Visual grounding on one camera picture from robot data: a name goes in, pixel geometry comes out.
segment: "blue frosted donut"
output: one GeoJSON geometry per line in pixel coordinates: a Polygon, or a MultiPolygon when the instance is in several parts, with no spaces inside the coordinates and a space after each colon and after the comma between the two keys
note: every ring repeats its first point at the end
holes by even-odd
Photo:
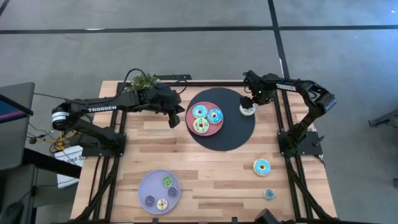
{"type": "Polygon", "coordinates": [[[214,108],[209,110],[207,120],[212,124],[218,124],[223,119],[223,112],[220,109],[214,108]]]}
{"type": "Polygon", "coordinates": [[[207,108],[206,108],[206,106],[203,106],[203,105],[196,105],[193,108],[192,113],[193,113],[193,117],[195,117],[195,118],[206,118],[207,108]]]}
{"type": "Polygon", "coordinates": [[[155,197],[153,195],[148,195],[145,198],[145,204],[147,204],[148,207],[152,207],[155,204],[155,197]]]}
{"type": "Polygon", "coordinates": [[[257,175],[264,177],[271,171],[271,165],[265,159],[258,159],[254,161],[253,169],[257,175]]]}
{"type": "Polygon", "coordinates": [[[167,195],[170,198],[174,198],[175,196],[177,196],[177,194],[178,194],[178,190],[176,187],[172,186],[169,189],[167,189],[167,195]]]}

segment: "green frosted donut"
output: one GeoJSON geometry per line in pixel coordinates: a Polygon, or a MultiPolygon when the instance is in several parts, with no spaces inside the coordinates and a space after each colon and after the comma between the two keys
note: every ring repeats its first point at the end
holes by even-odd
{"type": "Polygon", "coordinates": [[[163,178],[163,186],[170,187],[171,185],[173,185],[173,178],[171,178],[169,176],[165,176],[163,178]]]}
{"type": "Polygon", "coordinates": [[[209,127],[210,124],[205,118],[198,118],[193,122],[193,129],[199,134],[206,133],[209,127]]]}

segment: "wooden table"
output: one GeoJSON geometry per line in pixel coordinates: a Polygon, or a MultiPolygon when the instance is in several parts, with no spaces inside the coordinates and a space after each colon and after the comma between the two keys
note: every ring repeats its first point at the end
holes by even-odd
{"type": "MultiPolygon", "coordinates": [[[[103,82],[99,97],[114,96],[117,83],[103,82]]],[[[190,100],[206,89],[209,87],[188,87],[181,94],[181,106],[187,108],[190,100]]],[[[247,95],[242,87],[230,89],[247,95]]],[[[300,121],[307,107],[300,95],[289,93],[288,96],[294,122],[300,121]]],[[[288,127],[282,97],[279,99],[284,125],[288,127]]],[[[154,217],[160,222],[230,222],[231,217],[252,222],[263,208],[268,208],[279,220],[294,219],[285,162],[279,154],[276,137],[279,129],[273,104],[256,108],[256,127],[251,138],[245,145],[228,152],[212,151],[199,145],[187,131],[185,114],[179,116],[181,123],[170,129],[168,116],[149,111],[127,114],[127,143],[119,165],[112,222],[151,222],[154,217]],[[272,170],[267,177],[258,177],[253,172],[253,161],[258,158],[271,163],[272,170]],[[171,170],[182,186],[179,203],[165,215],[147,213],[138,200],[141,179],[154,169],[171,170]],[[275,191],[273,201],[264,199],[265,189],[275,191]]],[[[105,127],[109,126],[110,119],[110,112],[96,113],[94,122],[105,127]]],[[[96,160],[91,157],[84,162],[71,218],[87,206],[96,160]]],[[[313,156],[302,156],[302,160],[309,191],[324,210],[335,217],[323,164],[313,156]]],[[[101,166],[98,169],[95,186],[101,166]]],[[[302,194],[299,189],[297,192],[301,214],[305,217],[302,194]]],[[[105,193],[100,218],[104,217],[107,198],[105,193]]]]}

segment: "red plate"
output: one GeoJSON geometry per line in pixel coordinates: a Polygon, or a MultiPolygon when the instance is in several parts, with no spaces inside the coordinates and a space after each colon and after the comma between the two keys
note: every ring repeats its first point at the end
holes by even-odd
{"type": "Polygon", "coordinates": [[[219,109],[221,110],[217,105],[215,105],[214,103],[210,103],[210,102],[199,102],[199,103],[195,103],[193,106],[191,106],[191,108],[189,108],[187,115],[185,116],[185,122],[187,123],[187,126],[189,128],[189,130],[191,130],[193,133],[200,135],[200,136],[211,136],[212,134],[216,134],[221,127],[223,126],[224,123],[224,119],[225,119],[225,114],[223,113],[223,119],[218,123],[218,124],[211,124],[209,122],[209,130],[206,133],[203,134],[199,134],[195,131],[195,129],[193,128],[193,122],[195,122],[196,118],[193,117],[193,113],[192,110],[194,107],[196,107],[197,105],[203,105],[207,108],[207,112],[209,112],[211,109],[219,109]]]}

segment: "computer screen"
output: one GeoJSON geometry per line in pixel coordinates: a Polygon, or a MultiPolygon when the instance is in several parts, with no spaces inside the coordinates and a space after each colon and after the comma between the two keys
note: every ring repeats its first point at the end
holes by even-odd
{"type": "Polygon", "coordinates": [[[0,95],[0,124],[32,116],[33,111],[0,95]]]}

